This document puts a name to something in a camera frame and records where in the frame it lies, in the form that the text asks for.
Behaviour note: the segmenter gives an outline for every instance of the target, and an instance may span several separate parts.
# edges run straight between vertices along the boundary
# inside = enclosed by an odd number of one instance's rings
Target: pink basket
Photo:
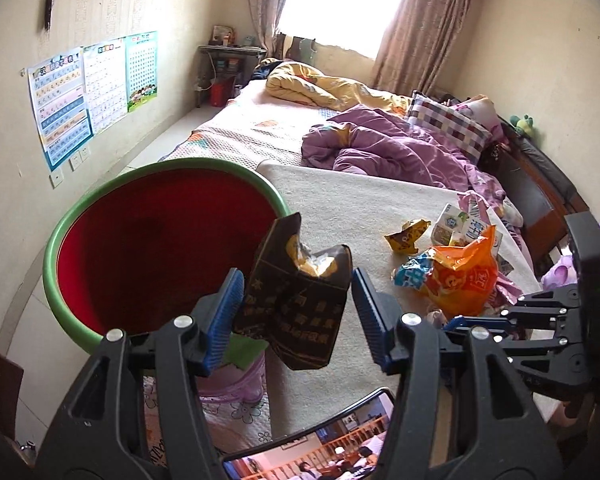
[[[218,368],[208,378],[197,378],[198,395],[202,402],[225,404],[228,402],[258,402],[263,394],[264,352],[248,370],[234,365]]]

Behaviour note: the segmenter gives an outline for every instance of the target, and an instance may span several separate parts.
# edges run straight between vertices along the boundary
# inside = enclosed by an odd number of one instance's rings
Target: silver bolt
[[[474,326],[471,329],[471,335],[476,339],[487,339],[489,337],[489,331],[483,326]]]
[[[193,324],[193,320],[191,319],[191,316],[187,316],[185,314],[184,316],[178,316],[176,319],[174,319],[173,324],[178,328],[186,328],[187,326],[191,326]]]
[[[402,314],[401,319],[405,325],[409,326],[416,326],[422,322],[422,318],[414,312],[407,312],[406,314]]]
[[[119,328],[112,328],[107,332],[107,341],[115,343],[116,341],[120,341],[123,335],[122,330]]]

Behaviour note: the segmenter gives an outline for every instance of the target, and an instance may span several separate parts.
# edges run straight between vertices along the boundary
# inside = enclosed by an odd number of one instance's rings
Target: smartphone screen
[[[384,444],[394,398],[386,388],[293,436],[228,456],[232,480],[350,480],[370,475]]]

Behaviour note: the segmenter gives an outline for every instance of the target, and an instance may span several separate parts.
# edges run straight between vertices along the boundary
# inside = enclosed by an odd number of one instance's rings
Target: window
[[[375,58],[400,0],[286,0],[280,32]]]

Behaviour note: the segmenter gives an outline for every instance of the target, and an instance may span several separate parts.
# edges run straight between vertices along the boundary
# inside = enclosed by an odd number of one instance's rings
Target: plaid pillow
[[[414,96],[404,119],[416,126],[440,130],[474,164],[491,140],[491,133],[483,126],[424,95]]]

